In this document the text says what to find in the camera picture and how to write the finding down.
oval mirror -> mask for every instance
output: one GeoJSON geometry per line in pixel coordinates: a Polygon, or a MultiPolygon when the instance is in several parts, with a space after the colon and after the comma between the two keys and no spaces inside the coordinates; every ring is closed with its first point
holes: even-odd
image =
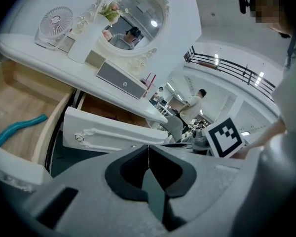
{"type": "Polygon", "coordinates": [[[115,2],[123,15],[116,23],[105,28],[104,37],[111,45],[134,50],[148,45],[156,38],[164,23],[162,8],[156,0],[115,2]]]}

person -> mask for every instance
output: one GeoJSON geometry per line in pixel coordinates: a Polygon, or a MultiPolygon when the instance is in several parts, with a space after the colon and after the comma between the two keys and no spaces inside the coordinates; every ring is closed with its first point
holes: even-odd
{"type": "Polygon", "coordinates": [[[133,41],[139,37],[141,31],[138,27],[132,27],[126,34],[116,34],[110,44],[124,50],[133,50],[135,48],[133,41]]]}
{"type": "Polygon", "coordinates": [[[161,100],[163,94],[162,91],[163,87],[159,87],[158,91],[154,94],[153,99],[150,101],[153,106],[156,106],[160,102],[159,100],[161,100]]]}
{"type": "Polygon", "coordinates": [[[206,94],[206,90],[200,89],[198,94],[196,96],[192,96],[187,101],[187,104],[185,104],[176,114],[176,116],[183,122],[182,134],[188,131],[188,125],[200,113],[200,110],[202,109],[202,99],[206,94]]]}
{"type": "Polygon", "coordinates": [[[246,13],[246,7],[249,7],[257,22],[266,23],[284,38],[292,38],[284,65],[283,81],[272,93],[281,115],[258,140],[233,156],[244,159],[250,149],[264,146],[275,135],[288,130],[296,131],[296,31],[287,15],[290,10],[285,10],[284,0],[239,0],[239,4],[242,13],[246,13]]]}

fluorescent light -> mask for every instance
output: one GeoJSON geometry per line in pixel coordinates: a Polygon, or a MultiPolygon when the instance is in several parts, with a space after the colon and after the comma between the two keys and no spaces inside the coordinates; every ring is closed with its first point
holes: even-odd
{"type": "Polygon", "coordinates": [[[169,84],[169,83],[167,83],[168,85],[169,85],[169,87],[174,91],[174,88],[169,84]]]}
{"type": "Polygon", "coordinates": [[[157,27],[158,26],[157,22],[154,21],[154,20],[151,21],[151,24],[152,24],[153,27],[157,27]]]}
{"type": "Polygon", "coordinates": [[[242,136],[247,136],[247,135],[250,135],[250,133],[249,132],[242,132],[241,135],[242,136]]]}

white drawer front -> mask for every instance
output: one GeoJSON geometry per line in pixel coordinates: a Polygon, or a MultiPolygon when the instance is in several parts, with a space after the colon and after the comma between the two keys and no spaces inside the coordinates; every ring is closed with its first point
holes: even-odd
{"type": "Polygon", "coordinates": [[[132,146],[163,144],[168,133],[68,107],[63,136],[66,147],[111,153],[132,146]]]}

black vent slot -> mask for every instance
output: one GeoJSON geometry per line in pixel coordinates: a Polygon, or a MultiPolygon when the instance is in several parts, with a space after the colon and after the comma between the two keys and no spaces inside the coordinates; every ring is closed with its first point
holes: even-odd
{"type": "Polygon", "coordinates": [[[55,225],[62,217],[66,209],[71,204],[78,190],[73,188],[65,188],[60,194],[48,205],[48,207],[37,217],[37,220],[50,229],[54,229],[55,225]]]}

